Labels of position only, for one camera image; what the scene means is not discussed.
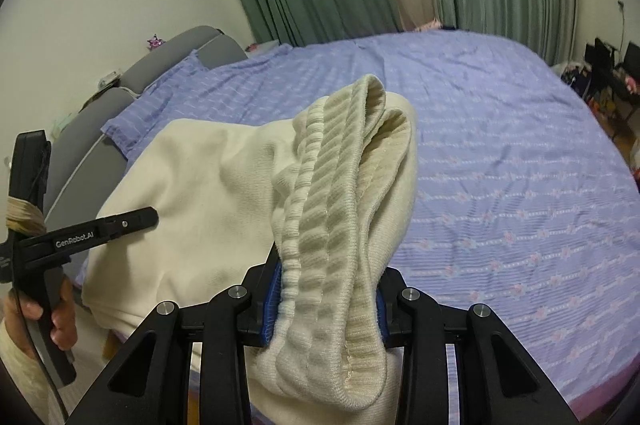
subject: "forearm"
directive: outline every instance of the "forearm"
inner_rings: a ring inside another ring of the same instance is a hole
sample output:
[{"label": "forearm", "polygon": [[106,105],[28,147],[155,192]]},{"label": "forearm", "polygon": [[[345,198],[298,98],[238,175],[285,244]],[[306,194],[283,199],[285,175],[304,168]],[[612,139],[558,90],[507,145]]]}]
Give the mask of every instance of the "forearm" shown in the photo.
[{"label": "forearm", "polygon": [[25,400],[43,423],[49,422],[47,380],[38,363],[25,355],[9,338],[0,322],[0,358]]}]

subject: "human hand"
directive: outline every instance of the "human hand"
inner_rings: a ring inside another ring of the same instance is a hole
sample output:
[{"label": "human hand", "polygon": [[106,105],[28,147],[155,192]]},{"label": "human hand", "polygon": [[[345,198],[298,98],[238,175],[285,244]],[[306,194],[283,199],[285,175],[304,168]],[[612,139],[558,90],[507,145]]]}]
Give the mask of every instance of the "human hand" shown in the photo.
[{"label": "human hand", "polygon": [[[31,349],[31,344],[18,313],[15,301],[15,293],[12,290],[2,301],[4,308],[4,325],[6,326],[9,338],[28,357],[35,360],[35,352]],[[40,305],[20,294],[20,306],[22,313],[28,320],[38,320],[42,316]],[[51,330],[51,340],[63,351],[71,349],[78,341],[78,331],[76,330],[76,307],[74,305],[71,281],[64,278],[60,286],[60,303],[51,314],[53,329]]]}]

